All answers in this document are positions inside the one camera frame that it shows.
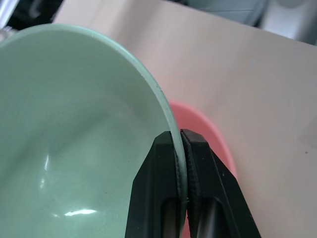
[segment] green bowl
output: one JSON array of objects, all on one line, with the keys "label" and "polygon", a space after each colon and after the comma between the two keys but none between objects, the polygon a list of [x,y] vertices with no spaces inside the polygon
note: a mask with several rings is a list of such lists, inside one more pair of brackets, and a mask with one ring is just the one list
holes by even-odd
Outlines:
[{"label": "green bowl", "polygon": [[170,130],[160,87],[122,46],[92,30],[42,25],[0,44],[0,230],[6,238],[122,238],[132,181]]}]

